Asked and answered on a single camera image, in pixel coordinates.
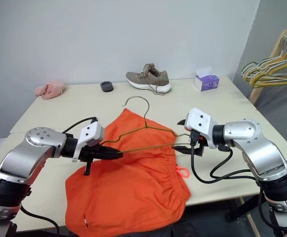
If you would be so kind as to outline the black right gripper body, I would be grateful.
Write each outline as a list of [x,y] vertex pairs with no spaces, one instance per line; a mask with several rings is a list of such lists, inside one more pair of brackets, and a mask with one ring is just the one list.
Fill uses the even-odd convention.
[[189,137],[190,137],[191,155],[202,157],[206,145],[206,139],[200,135],[200,132],[197,132],[196,130],[191,130]]

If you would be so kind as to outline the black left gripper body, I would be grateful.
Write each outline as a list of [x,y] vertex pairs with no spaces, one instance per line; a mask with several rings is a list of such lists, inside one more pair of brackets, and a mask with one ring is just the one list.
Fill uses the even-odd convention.
[[89,176],[91,173],[91,164],[93,162],[93,159],[97,156],[97,153],[100,150],[100,145],[97,144],[95,146],[89,147],[89,146],[84,146],[79,155],[79,161],[80,162],[85,162],[85,170],[83,175],[84,176]]

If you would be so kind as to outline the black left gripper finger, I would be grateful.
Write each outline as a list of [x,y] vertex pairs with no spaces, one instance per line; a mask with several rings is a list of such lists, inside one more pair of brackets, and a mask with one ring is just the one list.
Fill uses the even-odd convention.
[[123,152],[121,152],[120,150],[112,148],[112,147],[108,147],[108,146],[100,146],[99,151],[107,155],[122,155],[123,154]]
[[100,153],[99,159],[119,159],[123,157],[123,153]]

